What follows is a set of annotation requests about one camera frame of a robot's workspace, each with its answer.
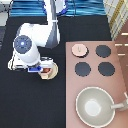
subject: white object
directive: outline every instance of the white object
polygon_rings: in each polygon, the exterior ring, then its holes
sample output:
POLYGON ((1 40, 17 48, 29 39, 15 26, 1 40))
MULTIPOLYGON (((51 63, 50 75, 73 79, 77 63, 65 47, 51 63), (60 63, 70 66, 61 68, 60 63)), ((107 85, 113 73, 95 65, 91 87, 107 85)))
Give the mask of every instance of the white object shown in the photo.
POLYGON ((62 10, 66 8, 65 0, 54 0, 56 5, 56 13, 60 13, 62 10))
POLYGON ((89 100, 85 104, 85 111, 90 116, 98 116, 101 112, 101 106, 95 100, 89 100))
POLYGON ((128 109, 128 95, 125 92, 124 93, 126 100, 124 100, 122 103, 114 104, 111 106, 111 109, 118 109, 119 111, 124 111, 128 109))
POLYGON ((128 33, 121 33, 122 36, 128 36, 128 33))
POLYGON ((76 98, 76 112, 80 119, 94 128, 109 125, 115 116, 112 97, 98 87, 83 89, 76 98))
POLYGON ((13 56, 8 62, 10 70, 27 69, 28 72, 42 72, 52 68, 53 59, 40 57, 37 46, 54 48, 59 44, 60 33, 57 25, 54 0, 44 0, 48 25, 24 23, 17 31, 13 42, 13 56))

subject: cable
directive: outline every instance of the cable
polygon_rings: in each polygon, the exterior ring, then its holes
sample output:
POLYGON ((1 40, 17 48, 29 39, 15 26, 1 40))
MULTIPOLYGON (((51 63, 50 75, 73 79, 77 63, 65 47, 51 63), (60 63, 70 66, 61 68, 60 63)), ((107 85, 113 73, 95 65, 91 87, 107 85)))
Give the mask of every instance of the cable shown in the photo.
POLYGON ((73 17, 75 17, 76 16, 76 4, 75 4, 75 0, 72 0, 72 3, 73 3, 73 5, 74 5, 74 16, 65 16, 65 15, 63 15, 63 14, 60 14, 59 16, 57 16, 57 18, 60 18, 60 17, 70 17, 70 18, 73 18, 73 17))

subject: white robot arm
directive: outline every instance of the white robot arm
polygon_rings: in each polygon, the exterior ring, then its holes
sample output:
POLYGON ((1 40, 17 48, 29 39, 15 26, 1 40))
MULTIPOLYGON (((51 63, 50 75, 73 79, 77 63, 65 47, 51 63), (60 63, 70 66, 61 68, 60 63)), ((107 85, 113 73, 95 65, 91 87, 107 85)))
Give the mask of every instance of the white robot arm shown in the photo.
POLYGON ((37 46, 54 48, 59 44, 60 33, 57 25, 54 0, 44 0, 48 25, 24 23, 18 29, 13 42, 13 56, 8 62, 10 70, 42 72, 53 67, 53 59, 40 57, 37 46))

